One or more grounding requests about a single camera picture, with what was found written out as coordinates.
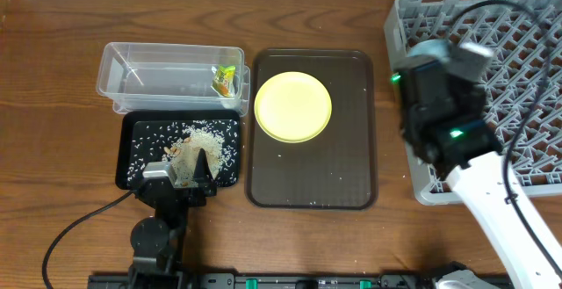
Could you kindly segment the rice pile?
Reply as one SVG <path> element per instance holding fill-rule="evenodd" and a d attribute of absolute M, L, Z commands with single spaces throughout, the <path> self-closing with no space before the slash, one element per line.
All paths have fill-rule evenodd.
<path fill-rule="evenodd" d="M 177 174 L 175 187 L 183 188 L 194 183 L 192 176 L 198 152 L 201 148 L 206 152 L 209 168 L 213 175 L 212 167 L 218 168 L 220 166 L 221 143 L 207 132 L 195 133 L 173 144 L 170 148 L 164 149 L 170 159 L 161 162 L 170 162 L 172 164 Z"/>

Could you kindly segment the green snack wrapper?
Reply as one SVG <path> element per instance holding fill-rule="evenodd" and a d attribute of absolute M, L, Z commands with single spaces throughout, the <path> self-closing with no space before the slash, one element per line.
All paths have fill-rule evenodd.
<path fill-rule="evenodd" d="M 212 67 L 214 74 L 212 88 L 221 97 L 232 98 L 235 94 L 234 76 L 235 66 Z"/>

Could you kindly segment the yellow plate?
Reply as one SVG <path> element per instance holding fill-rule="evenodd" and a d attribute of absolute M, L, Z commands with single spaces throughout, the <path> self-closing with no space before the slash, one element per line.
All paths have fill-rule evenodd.
<path fill-rule="evenodd" d="M 309 141 L 328 125 L 332 115 L 328 89 L 314 76 L 289 71 L 269 78 L 258 89 L 254 113 L 269 137 L 285 143 Z"/>

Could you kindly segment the light blue bowl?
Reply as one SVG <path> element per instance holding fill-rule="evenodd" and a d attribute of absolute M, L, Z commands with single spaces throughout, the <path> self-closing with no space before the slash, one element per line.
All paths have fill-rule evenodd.
<path fill-rule="evenodd" d="M 407 56 L 429 55 L 441 61 L 450 57 L 450 42 L 443 39 L 425 40 L 411 47 Z"/>

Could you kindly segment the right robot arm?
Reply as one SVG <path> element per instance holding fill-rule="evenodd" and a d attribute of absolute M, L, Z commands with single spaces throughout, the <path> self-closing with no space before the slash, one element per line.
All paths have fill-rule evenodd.
<path fill-rule="evenodd" d="M 396 65 L 400 132 L 470 210 L 516 288 L 559 288 L 561 246 L 482 119 L 485 92 L 472 72 L 450 71 L 429 55 Z"/>

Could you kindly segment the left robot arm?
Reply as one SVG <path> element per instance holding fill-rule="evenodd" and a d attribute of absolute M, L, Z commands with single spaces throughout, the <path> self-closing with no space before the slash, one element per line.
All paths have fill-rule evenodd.
<path fill-rule="evenodd" d="M 177 174 L 170 162 L 149 163 L 141 180 L 131 185 L 135 197 L 155 214 L 138 222 L 130 236 L 133 264 L 128 288 L 185 288 L 189 273 L 182 270 L 180 254 L 187 231 L 187 213 L 204 206 L 217 193 L 206 152 L 200 149 L 193 182 L 176 187 Z"/>

